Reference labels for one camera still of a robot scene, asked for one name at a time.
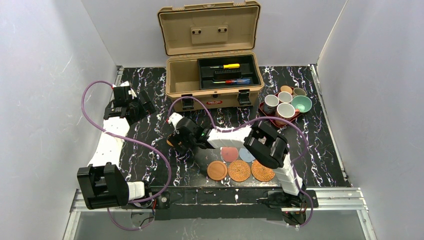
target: red tray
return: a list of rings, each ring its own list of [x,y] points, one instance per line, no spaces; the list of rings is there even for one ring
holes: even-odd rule
[[[261,112],[261,113],[263,113],[265,116],[267,116],[267,117],[275,117],[276,115],[275,115],[275,113],[274,114],[266,114],[265,112],[264,112],[264,102],[261,102],[260,104],[259,104],[259,111]],[[293,122],[294,120],[296,120],[298,117],[300,117],[302,115],[302,113],[301,112],[295,112],[294,113],[294,116],[289,120],[290,122]],[[286,126],[287,125],[287,123],[284,123],[284,124],[282,124],[282,125],[279,125],[279,124],[277,124],[276,123],[276,121],[275,120],[272,120],[272,119],[270,119],[269,121],[271,121],[271,123],[274,125],[274,126],[276,126],[277,128],[282,128],[282,127],[284,127],[284,126]]]

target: toolbox lid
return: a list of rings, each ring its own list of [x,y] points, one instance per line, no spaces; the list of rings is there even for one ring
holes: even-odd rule
[[[254,0],[163,7],[157,17],[166,55],[252,50],[260,9]]]

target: small beige object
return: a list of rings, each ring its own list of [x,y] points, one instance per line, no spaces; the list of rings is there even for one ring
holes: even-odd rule
[[[288,92],[289,94],[293,94],[293,90],[291,87],[284,85],[279,88],[280,92]]]

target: glass panel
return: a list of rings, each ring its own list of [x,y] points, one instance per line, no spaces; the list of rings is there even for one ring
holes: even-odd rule
[[[132,227],[131,213],[112,214],[121,225]],[[144,215],[142,219],[148,217],[147,213],[141,216]],[[124,231],[111,222],[107,212],[93,211],[81,213],[75,239],[365,240],[356,210],[315,211],[309,224],[299,231],[281,224],[284,222],[259,218],[173,219],[155,221],[142,231]]]

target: red label on toolbox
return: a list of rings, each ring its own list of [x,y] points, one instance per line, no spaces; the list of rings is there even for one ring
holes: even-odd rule
[[[222,104],[223,101],[208,101],[206,104],[207,105],[214,105],[214,104]]]

